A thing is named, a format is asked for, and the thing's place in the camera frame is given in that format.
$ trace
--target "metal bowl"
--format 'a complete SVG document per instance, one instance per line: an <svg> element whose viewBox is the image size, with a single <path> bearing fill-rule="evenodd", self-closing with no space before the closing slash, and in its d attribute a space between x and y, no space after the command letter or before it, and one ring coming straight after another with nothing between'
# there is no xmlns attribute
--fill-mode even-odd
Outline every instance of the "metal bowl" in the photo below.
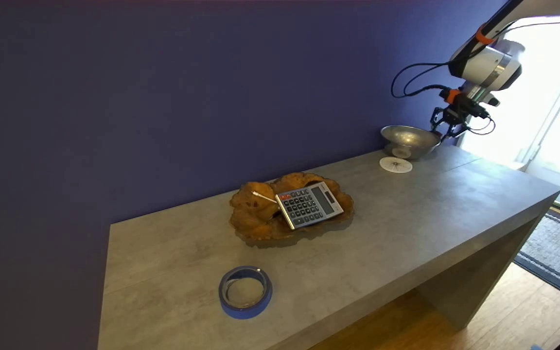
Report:
<svg viewBox="0 0 560 350"><path fill-rule="evenodd" d="M409 162L424 158L440 144L440 138L434 133L409 125L383 127L381 136L385 140L385 154Z"/></svg>

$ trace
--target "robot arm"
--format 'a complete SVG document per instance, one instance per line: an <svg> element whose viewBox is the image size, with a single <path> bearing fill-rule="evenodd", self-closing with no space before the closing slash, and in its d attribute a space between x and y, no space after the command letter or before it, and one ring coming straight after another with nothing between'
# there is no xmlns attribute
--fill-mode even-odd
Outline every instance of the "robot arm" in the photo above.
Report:
<svg viewBox="0 0 560 350"><path fill-rule="evenodd" d="M560 0L508 0L449 61L451 76L463 78L459 90L446 90L442 98L446 109L432 115L432 133L448 125L448 136L467 131L469 117L488 117L481 103L498 105L492 92L510 88L521 74L518 53L521 45L498 39L514 22L521 18L560 16Z"/></svg>

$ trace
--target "concrete table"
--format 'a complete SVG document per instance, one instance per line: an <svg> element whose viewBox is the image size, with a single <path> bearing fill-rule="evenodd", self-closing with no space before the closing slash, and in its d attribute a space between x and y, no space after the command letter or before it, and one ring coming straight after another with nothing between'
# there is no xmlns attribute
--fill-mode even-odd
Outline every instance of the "concrete table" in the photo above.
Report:
<svg viewBox="0 0 560 350"><path fill-rule="evenodd" d="M414 288L463 329L560 189L459 148L407 175L379 158L309 170L337 179L356 214L292 247L247 247L230 226L234 193L115 224L99 348L308 348ZM247 321L218 302L220 278L239 265L274 284Z"/></svg>

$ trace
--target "blue tape roll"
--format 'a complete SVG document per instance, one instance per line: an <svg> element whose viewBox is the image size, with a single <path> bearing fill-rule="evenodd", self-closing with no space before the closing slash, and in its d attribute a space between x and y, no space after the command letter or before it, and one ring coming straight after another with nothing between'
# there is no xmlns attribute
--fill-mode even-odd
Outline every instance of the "blue tape roll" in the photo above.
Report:
<svg viewBox="0 0 560 350"><path fill-rule="evenodd" d="M261 282L261 286L263 286L263 296L249 306L236 306L236 304L232 304L232 300L228 296L230 286L241 278L253 278L253 280ZM238 267L238 269L224 275L218 292L220 292L220 304L222 304L224 313L228 313L234 319L251 319L251 317L263 313L263 310L273 300L273 282L269 280L269 276L265 275L265 271L261 267Z"/></svg>

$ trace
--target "wooden floor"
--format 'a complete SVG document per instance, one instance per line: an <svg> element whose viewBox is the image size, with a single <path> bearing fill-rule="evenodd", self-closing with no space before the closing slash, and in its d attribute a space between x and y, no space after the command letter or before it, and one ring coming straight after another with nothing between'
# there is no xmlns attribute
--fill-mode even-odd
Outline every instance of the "wooden floor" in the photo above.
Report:
<svg viewBox="0 0 560 350"><path fill-rule="evenodd" d="M553 350L560 345L560 292L512 265L465 331L455 333L411 292L317 345L315 350Z"/></svg>

